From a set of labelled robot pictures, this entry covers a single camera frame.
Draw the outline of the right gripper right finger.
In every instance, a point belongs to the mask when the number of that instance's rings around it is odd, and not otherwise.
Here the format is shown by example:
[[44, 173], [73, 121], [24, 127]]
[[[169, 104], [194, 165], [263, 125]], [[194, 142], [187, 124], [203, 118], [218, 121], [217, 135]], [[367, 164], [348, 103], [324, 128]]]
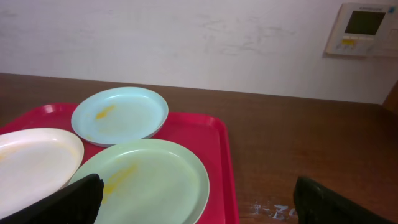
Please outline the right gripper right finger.
[[294, 188], [299, 224], [394, 224], [308, 177]]

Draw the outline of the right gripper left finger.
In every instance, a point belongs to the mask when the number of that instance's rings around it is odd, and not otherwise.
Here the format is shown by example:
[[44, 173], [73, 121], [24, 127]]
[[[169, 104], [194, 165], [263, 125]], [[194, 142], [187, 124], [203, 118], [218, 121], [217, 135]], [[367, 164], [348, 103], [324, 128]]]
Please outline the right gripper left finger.
[[1, 224], [94, 224], [104, 182], [90, 174], [33, 205], [1, 219]]

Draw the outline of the light blue plate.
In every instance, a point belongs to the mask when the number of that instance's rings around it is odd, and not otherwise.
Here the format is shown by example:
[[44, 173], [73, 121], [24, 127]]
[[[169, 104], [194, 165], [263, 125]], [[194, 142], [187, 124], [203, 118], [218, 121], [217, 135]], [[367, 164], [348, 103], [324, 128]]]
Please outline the light blue plate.
[[151, 138], [169, 114], [166, 100], [139, 87], [119, 87], [96, 93], [82, 101], [71, 118], [73, 131], [100, 147]]

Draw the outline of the white plate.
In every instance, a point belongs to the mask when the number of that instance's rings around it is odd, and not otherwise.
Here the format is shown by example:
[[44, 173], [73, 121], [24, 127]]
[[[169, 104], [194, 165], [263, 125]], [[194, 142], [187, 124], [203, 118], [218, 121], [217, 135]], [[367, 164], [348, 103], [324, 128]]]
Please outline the white plate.
[[1, 218], [68, 184], [80, 167], [84, 145], [75, 134], [34, 128], [1, 135]]

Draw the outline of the light green plate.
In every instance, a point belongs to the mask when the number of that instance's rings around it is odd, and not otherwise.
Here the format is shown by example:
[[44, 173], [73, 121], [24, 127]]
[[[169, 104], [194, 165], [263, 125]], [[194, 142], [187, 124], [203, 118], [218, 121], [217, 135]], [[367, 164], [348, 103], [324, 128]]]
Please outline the light green plate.
[[117, 144], [94, 155], [74, 174], [104, 182], [96, 223], [195, 224], [210, 194], [205, 166], [189, 149], [160, 139]]

